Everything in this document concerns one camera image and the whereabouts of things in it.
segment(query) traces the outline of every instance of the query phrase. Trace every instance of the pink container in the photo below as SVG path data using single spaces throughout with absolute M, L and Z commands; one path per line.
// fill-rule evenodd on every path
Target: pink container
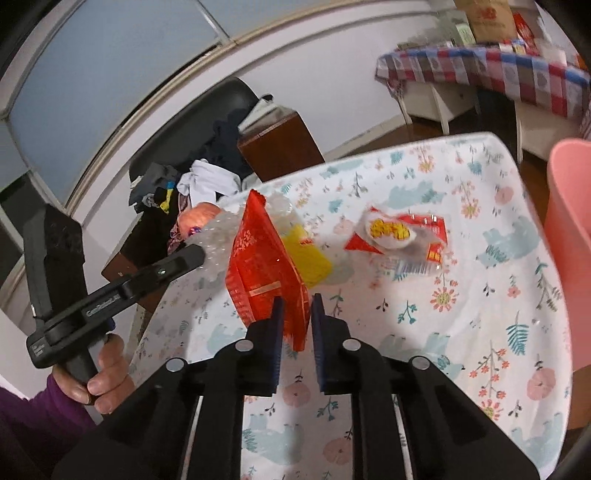
M 573 369 L 591 364 L 591 142 L 563 140 L 548 162 L 544 231 L 569 313 Z

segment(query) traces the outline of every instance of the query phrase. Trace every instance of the red snack bag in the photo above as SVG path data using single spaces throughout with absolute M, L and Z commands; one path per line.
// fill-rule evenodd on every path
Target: red snack bag
M 530 48 L 532 51 L 537 52 L 538 48 L 535 46 L 534 34 L 531 31 L 530 26 L 527 24 L 525 19 L 521 16 L 520 13 L 514 13 L 513 20 L 515 20 L 515 27 L 517 28 L 517 33 L 521 40 L 525 42 L 525 45 L 528 48 Z
M 442 217 L 388 213 L 370 206 L 344 248 L 397 260 L 396 274 L 430 275 L 441 268 L 445 247 L 447 232 Z
M 294 351 L 301 352 L 310 321 L 308 290 L 265 211 L 265 203 L 263 195 L 251 190 L 232 245 L 226 288 L 246 327 L 269 318 L 273 299 L 283 297 L 283 337 L 292 340 Z

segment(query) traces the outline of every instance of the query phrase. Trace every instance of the purple sleeve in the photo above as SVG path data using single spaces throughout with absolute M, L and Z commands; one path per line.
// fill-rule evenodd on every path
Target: purple sleeve
M 66 397 L 52 375 L 47 388 L 31 400 L 0 388 L 0 415 L 42 470 L 53 468 L 95 426 L 84 406 Z

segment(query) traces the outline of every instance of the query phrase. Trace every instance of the brown paper bag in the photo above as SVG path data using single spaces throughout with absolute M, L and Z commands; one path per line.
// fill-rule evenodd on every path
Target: brown paper bag
M 517 38 L 513 13 L 507 0 L 454 0 L 466 13 L 478 42 L 500 42 Z

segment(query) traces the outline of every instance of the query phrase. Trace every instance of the wooden furniture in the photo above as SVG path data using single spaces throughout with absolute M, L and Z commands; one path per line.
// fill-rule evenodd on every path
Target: wooden furniture
M 324 163 L 299 114 L 282 106 L 246 129 L 238 148 L 263 182 Z
M 409 115 L 441 123 L 444 135 L 449 135 L 449 122 L 474 108 L 476 89 L 452 83 L 407 82 L 404 97 L 398 100 L 404 119 Z
M 517 163 L 523 151 L 548 161 L 550 151 L 565 138 L 580 138 L 580 122 L 564 118 L 527 103 L 515 102 L 517 119 Z

